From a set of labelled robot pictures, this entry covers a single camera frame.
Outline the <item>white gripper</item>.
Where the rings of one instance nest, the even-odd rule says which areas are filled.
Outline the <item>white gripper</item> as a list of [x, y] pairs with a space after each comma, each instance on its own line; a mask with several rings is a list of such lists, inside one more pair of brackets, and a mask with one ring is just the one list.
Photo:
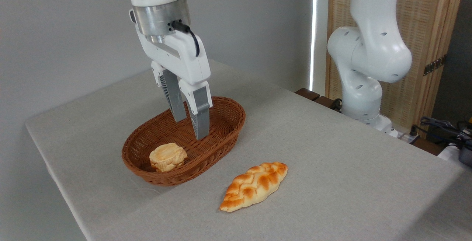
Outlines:
[[[135, 30], [146, 55], [153, 60], [151, 67], [155, 81], [162, 88], [175, 121], [187, 117], [182, 91], [196, 140], [203, 139], [209, 134], [209, 109], [213, 103], [206, 81], [211, 71], [202, 40], [196, 36], [199, 45], [199, 56], [196, 56], [195, 41], [189, 33], [175, 31], [165, 37], [164, 43], [154, 45], [138, 27]], [[178, 82], [176, 75], [185, 81]]]

